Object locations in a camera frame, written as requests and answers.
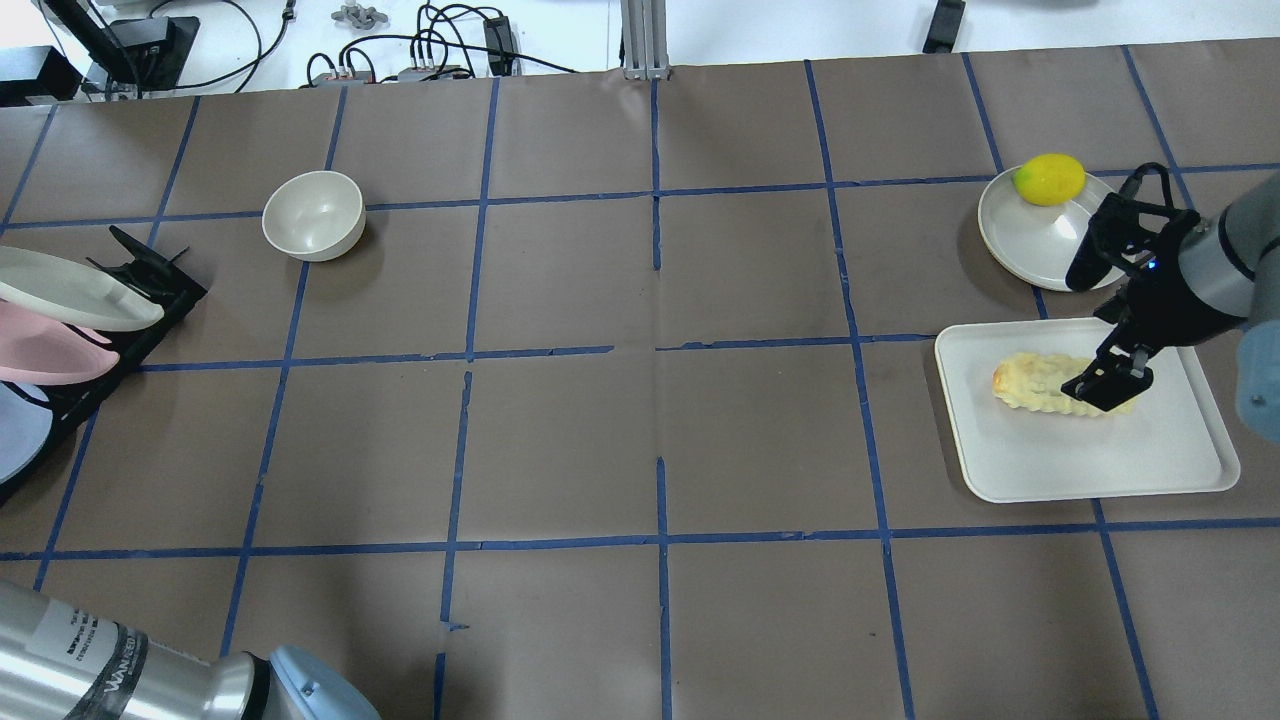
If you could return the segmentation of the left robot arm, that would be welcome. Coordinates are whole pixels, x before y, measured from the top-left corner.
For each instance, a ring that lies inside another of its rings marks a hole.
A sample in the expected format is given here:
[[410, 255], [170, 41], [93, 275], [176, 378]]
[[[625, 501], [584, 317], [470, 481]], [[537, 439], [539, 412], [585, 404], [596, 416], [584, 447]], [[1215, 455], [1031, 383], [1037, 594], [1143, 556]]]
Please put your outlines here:
[[378, 719], [311, 653], [283, 644], [204, 661], [146, 633], [1, 583], [5, 719]]

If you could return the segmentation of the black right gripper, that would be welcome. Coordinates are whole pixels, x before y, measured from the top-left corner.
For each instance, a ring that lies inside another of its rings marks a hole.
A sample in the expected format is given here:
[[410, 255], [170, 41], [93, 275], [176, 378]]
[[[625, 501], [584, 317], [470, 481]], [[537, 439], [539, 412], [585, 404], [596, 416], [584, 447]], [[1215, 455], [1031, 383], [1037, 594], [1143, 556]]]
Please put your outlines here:
[[1094, 310], [1112, 329], [1094, 356], [1060, 389], [1103, 413], [1155, 383], [1155, 351], [1199, 345], [1240, 325], [1242, 318], [1210, 304], [1190, 286], [1181, 260], [1201, 227], [1196, 211], [1175, 208], [1169, 169], [1146, 163], [1107, 193], [1088, 222], [1065, 275], [1071, 292], [1102, 284], [1111, 272], [1126, 281]]

